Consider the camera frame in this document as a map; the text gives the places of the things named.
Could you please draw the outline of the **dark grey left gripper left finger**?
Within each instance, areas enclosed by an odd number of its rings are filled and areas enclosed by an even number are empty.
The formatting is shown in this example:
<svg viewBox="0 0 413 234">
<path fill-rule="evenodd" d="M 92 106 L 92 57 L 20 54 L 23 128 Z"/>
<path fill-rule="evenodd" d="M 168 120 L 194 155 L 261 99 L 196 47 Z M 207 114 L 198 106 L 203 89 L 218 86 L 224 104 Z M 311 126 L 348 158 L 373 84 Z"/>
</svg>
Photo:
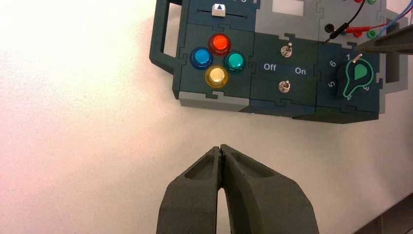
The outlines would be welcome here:
<svg viewBox="0 0 413 234">
<path fill-rule="evenodd" d="M 212 147 L 166 188 L 157 220 L 158 234 L 214 234 L 223 157 Z"/>
</svg>

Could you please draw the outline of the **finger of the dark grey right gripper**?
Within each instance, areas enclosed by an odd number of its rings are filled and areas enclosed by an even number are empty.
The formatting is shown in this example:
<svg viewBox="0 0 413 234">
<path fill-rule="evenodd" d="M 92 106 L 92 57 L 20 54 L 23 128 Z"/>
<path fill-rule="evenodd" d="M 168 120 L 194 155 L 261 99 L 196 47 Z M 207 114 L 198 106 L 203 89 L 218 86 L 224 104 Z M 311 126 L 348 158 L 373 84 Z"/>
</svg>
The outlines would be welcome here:
<svg viewBox="0 0 413 234">
<path fill-rule="evenodd" d="M 365 53 L 412 54 L 413 25 L 357 45 L 355 50 Z"/>
</svg>

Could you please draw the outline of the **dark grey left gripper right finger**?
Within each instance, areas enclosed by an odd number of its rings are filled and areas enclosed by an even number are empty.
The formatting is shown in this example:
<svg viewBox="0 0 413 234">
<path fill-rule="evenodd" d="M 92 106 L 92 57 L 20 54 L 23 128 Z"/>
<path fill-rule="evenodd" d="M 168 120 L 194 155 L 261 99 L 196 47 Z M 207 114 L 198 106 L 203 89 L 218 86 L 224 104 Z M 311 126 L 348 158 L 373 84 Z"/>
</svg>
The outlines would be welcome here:
<svg viewBox="0 0 413 234">
<path fill-rule="evenodd" d="M 317 234 L 314 208 L 294 180 L 221 145 L 232 234 Z"/>
</svg>

